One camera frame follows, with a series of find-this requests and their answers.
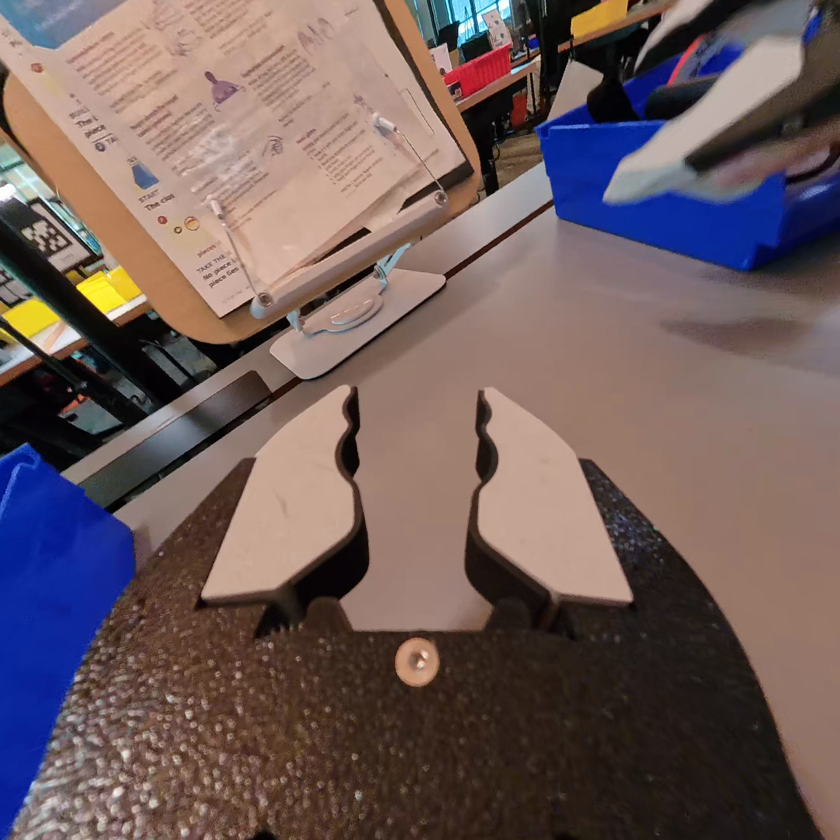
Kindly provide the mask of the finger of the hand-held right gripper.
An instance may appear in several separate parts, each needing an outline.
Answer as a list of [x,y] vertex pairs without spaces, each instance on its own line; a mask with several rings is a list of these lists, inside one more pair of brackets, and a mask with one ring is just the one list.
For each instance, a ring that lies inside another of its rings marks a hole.
[[702,178],[688,158],[788,87],[802,71],[803,56],[798,35],[757,41],[695,105],[621,160],[605,189],[604,202],[621,205],[695,192]]
[[638,69],[652,69],[685,52],[700,36],[732,15],[731,1],[678,1],[662,17],[637,57]]

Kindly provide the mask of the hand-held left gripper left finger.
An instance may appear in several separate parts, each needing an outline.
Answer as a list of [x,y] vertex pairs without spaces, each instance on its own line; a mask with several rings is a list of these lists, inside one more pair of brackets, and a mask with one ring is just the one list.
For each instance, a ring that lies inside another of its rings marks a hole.
[[358,389],[340,385],[261,447],[203,586],[204,604],[307,607],[361,583],[370,553],[355,482],[360,429]]

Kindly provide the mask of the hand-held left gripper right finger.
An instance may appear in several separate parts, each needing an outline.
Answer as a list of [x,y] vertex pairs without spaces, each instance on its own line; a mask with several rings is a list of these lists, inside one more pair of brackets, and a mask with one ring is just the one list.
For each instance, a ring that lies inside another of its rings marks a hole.
[[490,604],[629,606],[631,586],[576,453],[494,387],[476,405],[466,575]]

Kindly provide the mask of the blue plastic bin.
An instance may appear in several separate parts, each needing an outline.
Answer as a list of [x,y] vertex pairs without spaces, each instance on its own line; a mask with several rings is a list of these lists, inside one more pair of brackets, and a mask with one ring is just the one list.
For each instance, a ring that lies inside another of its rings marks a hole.
[[658,89],[727,69],[743,47],[706,49],[696,40],[680,57],[623,87],[637,119],[597,122],[586,104],[537,128],[559,218],[608,234],[737,270],[752,270],[838,231],[838,147],[817,154],[785,182],[775,176],[755,192],[725,203],[665,194],[611,205],[602,195],[620,160],[665,123],[648,120]]

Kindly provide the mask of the grey desk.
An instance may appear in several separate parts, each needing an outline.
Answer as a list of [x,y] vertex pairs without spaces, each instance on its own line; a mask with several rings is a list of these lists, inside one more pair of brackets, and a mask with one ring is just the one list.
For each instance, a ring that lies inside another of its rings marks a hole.
[[272,401],[119,509],[148,557],[239,460],[355,385],[371,546],[343,601],[374,631],[474,629],[464,574],[476,396],[593,460],[691,564],[745,647],[825,838],[838,838],[838,243],[744,275],[560,221],[537,166],[411,247],[422,307],[296,383],[262,343],[65,472],[116,472],[255,371]]

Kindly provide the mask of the yellow storage bin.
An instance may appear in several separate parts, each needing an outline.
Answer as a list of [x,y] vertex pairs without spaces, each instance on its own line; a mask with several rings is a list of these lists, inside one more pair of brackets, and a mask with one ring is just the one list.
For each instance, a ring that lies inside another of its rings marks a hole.
[[112,315],[144,304],[145,297],[125,268],[100,270],[75,286],[100,312]]
[[580,41],[622,21],[627,15],[628,5],[628,1],[603,1],[575,15],[570,21],[572,39]]

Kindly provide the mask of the red storage bin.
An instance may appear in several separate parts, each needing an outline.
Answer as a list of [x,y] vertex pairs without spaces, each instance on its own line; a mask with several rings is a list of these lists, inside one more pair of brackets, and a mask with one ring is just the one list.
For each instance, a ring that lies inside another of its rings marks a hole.
[[459,89],[463,99],[509,76],[510,71],[511,48],[504,45],[452,69],[443,75],[443,80],[447,88]]

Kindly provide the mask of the blue container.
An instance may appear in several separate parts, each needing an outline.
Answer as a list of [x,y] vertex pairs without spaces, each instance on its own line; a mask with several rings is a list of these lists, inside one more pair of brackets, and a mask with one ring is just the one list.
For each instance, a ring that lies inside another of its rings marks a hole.
[[2,838],[81,660],[134,571],[128,526],[28,444],[2,457]]

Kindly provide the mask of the white printed form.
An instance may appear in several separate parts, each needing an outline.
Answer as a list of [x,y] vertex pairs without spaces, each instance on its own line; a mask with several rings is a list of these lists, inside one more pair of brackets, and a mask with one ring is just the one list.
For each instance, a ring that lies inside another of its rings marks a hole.
[[2,2],[2,61],[218,317],[467,162],[374,2]]

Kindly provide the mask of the wooden document stand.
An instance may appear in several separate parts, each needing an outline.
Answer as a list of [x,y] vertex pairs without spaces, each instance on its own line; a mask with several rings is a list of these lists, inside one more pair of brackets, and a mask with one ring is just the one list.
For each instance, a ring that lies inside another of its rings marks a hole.
[[363,229],[321,257],[293,270],[229,314],[218,317],[146,234],[51,113],[44,110],[8,69],[8,114],[16,143],[42,171],[58,195],[96,235],[108,256],[125,268],[149,305],[171,327],[205,343],[229,344],[250,338],[267,325],[291,316],[303,339],[348,340],[360,329],[366,343],[388,325],[375,318],[385,307],[388,286],[378,267],[403,246],[442,227],[465,210],[478,185],[478,160],[464,120],[435,73],[433,59],[405,2],[374,2],[385,25],[408,58],[436,114],[451,132],[467,162],[434,186],[412,196],[394,218]]

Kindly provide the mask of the black white marker sign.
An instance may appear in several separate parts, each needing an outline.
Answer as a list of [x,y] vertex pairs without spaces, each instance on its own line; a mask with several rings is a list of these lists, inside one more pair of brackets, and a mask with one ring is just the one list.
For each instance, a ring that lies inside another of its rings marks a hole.
[[89,266],[97,258],[94,251],[40,199],[26,203],[13,196],[2,197],[1,217],[28,243],[28,247],[63,273]]

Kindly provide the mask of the printed instruction sheet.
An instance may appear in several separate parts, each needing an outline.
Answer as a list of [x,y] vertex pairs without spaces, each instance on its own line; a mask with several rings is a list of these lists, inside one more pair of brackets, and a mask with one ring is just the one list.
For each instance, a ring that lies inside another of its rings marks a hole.
[[2,2],[161,184],[216,202],[254,273],[324,246],[437,151],[373,2]]

